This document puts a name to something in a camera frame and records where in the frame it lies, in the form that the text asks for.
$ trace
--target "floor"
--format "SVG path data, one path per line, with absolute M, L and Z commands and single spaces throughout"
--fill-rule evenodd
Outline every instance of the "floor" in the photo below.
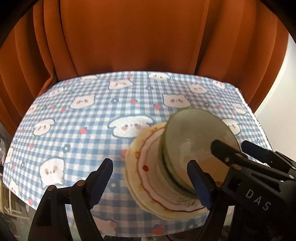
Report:
M 4 217 L 6 224 L 8 225 L 12 233 L 15 235 L 15 237 L 18 239 L 18 241 L 27 241 L 30 227 L 31 227 L 36 210 L 31 208 L 29 205 L 25 204 L 20 199 L 18 200 L 18 203 L 20 205 L 20 208 L 24 210 L 24 212 L 28 213 L 29 219 L 15 218 L 3 213 L 0 213 L 0 215 Z M 77 229 L 70 228 L 70 230 L 71 230 L 73 240 L 81 241 Z

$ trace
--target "blue gingham tablecloth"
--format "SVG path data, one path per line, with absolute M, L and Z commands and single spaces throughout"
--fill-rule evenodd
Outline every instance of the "blue gingham tablecloth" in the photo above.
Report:
M 165 221 L 143 211 L 123 178 L 124 152 L 141 128 L 165 122 L 178 108 L 188 106 L 224 119 L 239 143 L 249 140 L 271 149 L 255 116 L 231 84 L 173 73 L 97 74 L 61 81 L 36 98 L 13 137 L 3 181 L 37 209 L 47 186 L 72 186 L 108 157 L 114 171 L 91 211 L 103 234 L 153 236 L 201 226 L 207 214 Z M 67 214 L 75 226 L 70 206 Z

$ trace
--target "green plate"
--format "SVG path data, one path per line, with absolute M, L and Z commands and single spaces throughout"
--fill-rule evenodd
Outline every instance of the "green plate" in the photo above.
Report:
M 192 191 L 191 187 L 189 188 L 184 188 L 184 186 L 180 186 L 178 184 L 178 182 L 176 182 L 174 180 L 174 178 L 172 177 L 172 175 L 170 174 L 170 172 L 168 171 L 168 168 L 165 164 L 165 161 L 164 161 L 164 155 L 163 155 L 163 152 L 162 152 L 162 145 L 160 144 L 160 149 L 159 149 L 159 158 L 158 158 L 158 166 L 159 166 L 159 169 L 161 171 L 161 174 L 165 177 L 165 179 L 168 181 L 168 184 L 178 193 L 186 196 L 186 197 L 189 197 L 189 198 L 193 198 L 193 199 L 196 199 L 198 198 L 196 193 L 194 191 Z
M 182 187 L 190 195 L 195 193 L 187 175 L 187 163 L 192 159 L 214 181 L 224 181 L 228 166 L 210 151 L 211 143 L 216 139 L 240 150 L 228 126 L 208 111 L 188 108 L 171 116 L 162 135 L 160 163 L 163 162 L 175 187 Z

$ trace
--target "screw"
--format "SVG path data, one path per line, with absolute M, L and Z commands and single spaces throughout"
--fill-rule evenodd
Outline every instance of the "screw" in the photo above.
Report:
M 217 187 L 220 188 L 220 187 L 222 187 L 222 185 L 223 185 L 223 182 L 219 182 L 219 181 L 216 182 L 216 186 L 217 186 Z
M 47 189 L 48 189 L 49 191 L 51 191 L 51 190 L 54 190 L 55 187 L 56 187 L 55 185 L 50 185 Z
M 85 180 L 79 180 L 76 182 L 77 186 L 83 186 L 85 184 Z
M 233 168 L 236 169 L 236 170 L 241 170 L 241 169 L 242 169 L 242 167 L 239 166 L 238 164 L 233 164 L 232 166 L 233 166 Z

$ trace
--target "white plate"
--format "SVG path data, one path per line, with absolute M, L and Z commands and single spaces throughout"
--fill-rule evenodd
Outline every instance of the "white plate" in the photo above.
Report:
M 160 174 L 156 164 L 158 161 L 157 141 L 159 141 L 164 126 L 165 123 L 160 123 L 143 130 L 130 145 L 125 156 L 128 188 L 135 196 L 135 201 L 140 203 L 139 206 L 144 206 L 145 209 L 162 219 L 180 220 L 199 216 L 207 210 L 202 207 L 199 200 L 188 200 L 187 197 L 176 193 L 161 175 L 157 175 L 157 173 Z M 147 153 L 149 156 L 153 155 L 153 158 L 145 162 L 146 166 L 153 170 L 149 176 L 147 175 L 149 171 L 144 171 L 143 166 L 142 168 L 137 166 L 139 160 L 141 163 L 145 160 Z

